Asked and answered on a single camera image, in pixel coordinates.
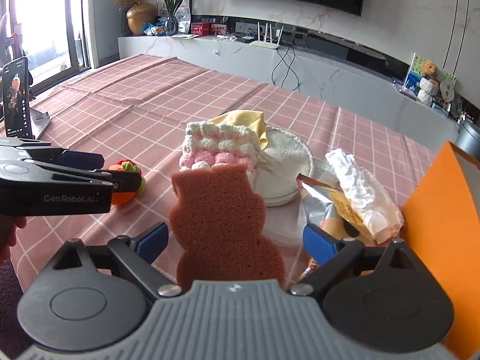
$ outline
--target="orange box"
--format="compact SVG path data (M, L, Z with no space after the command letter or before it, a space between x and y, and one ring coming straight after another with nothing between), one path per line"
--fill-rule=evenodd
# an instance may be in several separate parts
M447 142L402 209L403 238L454 305L445 346L480 349L480 162Z

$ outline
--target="pink crochet ball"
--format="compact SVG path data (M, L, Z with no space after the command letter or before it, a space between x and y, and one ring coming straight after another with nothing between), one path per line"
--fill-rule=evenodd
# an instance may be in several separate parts
M192 153L184 153L180 157L180 167L191 168L195 164L195 156Z
M199 151L195 155L195 162L205 161L207 164L212 166L215 163L215 157L207 151Z
M215 163L216 164L234 164L237 162L237 159L232 153L218 153L215 156Z
M254 162L253 162L251 159L247 158L247 157L239 158L239 159L238 159L238 163L246 165L246 166L247 166L247 170L250 171L250 172L255 171Z

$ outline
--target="pink checkered tablecloth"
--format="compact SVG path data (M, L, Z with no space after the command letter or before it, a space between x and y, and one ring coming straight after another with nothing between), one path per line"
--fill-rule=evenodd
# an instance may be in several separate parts
M108 214L29 218L27 227L17 231L11 257L23 289L69 238L105 244L116 235L135 236L167 220L176 202L170 176L179 168L190 121L233 109L261 110L267 124L297 134L318 160L336 147L353 153L399 205L435 156L403 135L319 99L152 55L132 56L59 85L36 108L54 115L42 139L101 153L106 166L133 159L142 168L147 188ZM298 204L269 208L264 234L275 238L279 230L296 226L296 210ZM308 256L301 244L277 243L291 283L306 267ZM171 236L155 268L174 280L182 253Z

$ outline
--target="blue gripper pad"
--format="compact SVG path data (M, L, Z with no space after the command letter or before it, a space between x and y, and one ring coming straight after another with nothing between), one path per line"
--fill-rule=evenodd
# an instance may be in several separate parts
M303 247L320 265L324 265L342 248L343 242L333 238L315 225L306 225L303 229Z
M83 170L102 169L105 163L103 156L98 153L65 150L57 158L57 165Z
M133 240L133 250L147 263L153 263L169 244L169 228L157 223Z

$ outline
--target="white plastic bag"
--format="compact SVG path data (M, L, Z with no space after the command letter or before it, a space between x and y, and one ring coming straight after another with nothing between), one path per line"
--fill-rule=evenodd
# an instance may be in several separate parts
M354 156L342 149L335 149L325 157L353 210L362 218L375 241L382 243L396 237L404 220L385 188L368 170L357 165Z

